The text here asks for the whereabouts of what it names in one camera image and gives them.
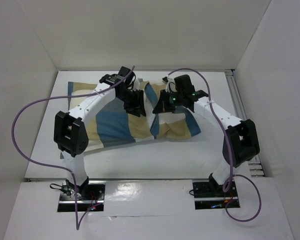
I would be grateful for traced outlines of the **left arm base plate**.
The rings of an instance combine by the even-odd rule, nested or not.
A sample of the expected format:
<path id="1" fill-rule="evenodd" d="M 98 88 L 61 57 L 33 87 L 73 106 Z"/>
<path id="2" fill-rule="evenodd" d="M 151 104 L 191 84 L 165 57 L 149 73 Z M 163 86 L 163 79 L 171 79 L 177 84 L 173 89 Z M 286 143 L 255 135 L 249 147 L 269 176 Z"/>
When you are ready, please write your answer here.
<path id="1" fill-rule="evenodd" d="M 75 193 L 66 185 L 65 182 L 57 187 L 60 190 L 57 212 L 75 212 Z M 87 186 L 85 196 L 78 195 L 77 211 L 79 213 L 83 213 L 87 210 L 90 212 L 103 212 L 105 187 L 106 185 L 104 183 L 90 183 Z"/>

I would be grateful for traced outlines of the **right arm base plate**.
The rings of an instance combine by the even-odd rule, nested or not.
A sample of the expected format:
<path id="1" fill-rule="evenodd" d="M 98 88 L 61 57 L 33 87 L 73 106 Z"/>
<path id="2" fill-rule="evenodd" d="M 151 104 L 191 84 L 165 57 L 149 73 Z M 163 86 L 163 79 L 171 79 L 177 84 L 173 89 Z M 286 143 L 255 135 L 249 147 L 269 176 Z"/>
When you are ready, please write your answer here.
<path id="1" fill-rule="evenodd" d="M 236 184 L 233 182 L 228 192 L 223 192 L 222 187 L 213 191 L 208 181 L 194 181 L 189 194 L 194 197 L 196 210 L 240 208 L 240 201 Z"/>

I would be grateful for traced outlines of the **blue beige checked pillowcase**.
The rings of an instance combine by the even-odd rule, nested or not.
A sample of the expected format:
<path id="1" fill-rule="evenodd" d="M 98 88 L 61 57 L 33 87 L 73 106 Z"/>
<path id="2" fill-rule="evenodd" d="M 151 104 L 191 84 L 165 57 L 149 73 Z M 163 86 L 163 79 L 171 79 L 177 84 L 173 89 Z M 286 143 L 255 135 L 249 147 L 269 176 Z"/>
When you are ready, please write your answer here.
<path id="1" fill-rule="evenodd" d="M 68 111 L 91 96 L 96 87 L 97 84 L 69 82 Z M 165 84 L 139 79 L 134 81 L 134 87 L 144 91 L 146 116 L 127 113 L 123 101 L 114 99 L 87 125 L 88 146 L 84 152 L 162 137 L 188 139 L 201 132 L 192 113 L 183 106 L 178 106 L 176 113 L 153 113 L 161 90 L 168 91 Z"/>

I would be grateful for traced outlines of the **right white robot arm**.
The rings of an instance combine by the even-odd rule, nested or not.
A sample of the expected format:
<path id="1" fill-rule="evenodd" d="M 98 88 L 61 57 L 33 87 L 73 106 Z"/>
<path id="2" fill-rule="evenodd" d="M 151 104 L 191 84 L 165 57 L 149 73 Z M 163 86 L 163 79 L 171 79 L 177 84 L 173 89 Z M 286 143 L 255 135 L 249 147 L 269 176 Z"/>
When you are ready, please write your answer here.
<path id="1" fill-rule="evenodd" d="M 234 169 L 250 161 L 260 153 L 260 145 L 255 123 L 230 114 L 203 90 L 190 93 L 181 91 L 160 91 L 154 114 L 176 113 L 177 107 L 185 107 L 220 128 L 223 133 L 221 161 L 210 174 L 208 190 L 213 196 L 220 196 L 231 189 Z"/>

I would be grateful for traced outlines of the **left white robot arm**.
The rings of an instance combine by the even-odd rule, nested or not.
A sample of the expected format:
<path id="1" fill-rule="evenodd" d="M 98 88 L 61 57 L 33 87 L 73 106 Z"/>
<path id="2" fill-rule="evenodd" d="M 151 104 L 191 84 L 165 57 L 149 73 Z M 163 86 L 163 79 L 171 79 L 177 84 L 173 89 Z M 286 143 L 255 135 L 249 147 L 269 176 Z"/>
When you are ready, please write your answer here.
<path id="1" fill-rule="evenodd" d="M 136 117 L 146 116 L 144 92 L 134 87 L 135 74 L 106 74 L 92 95 L 85 98 L 68 112 L 59 111 L 54 119 L 53 140 L 64 158 L 65 166 L 70 170 L 66 185 L 78 200 L 89 193 L 89 178 L 85 170 L 84 151 L 89 138 L 86 127 L 108 103 L 114 99 L 123 101 L 124 110 Z"/>

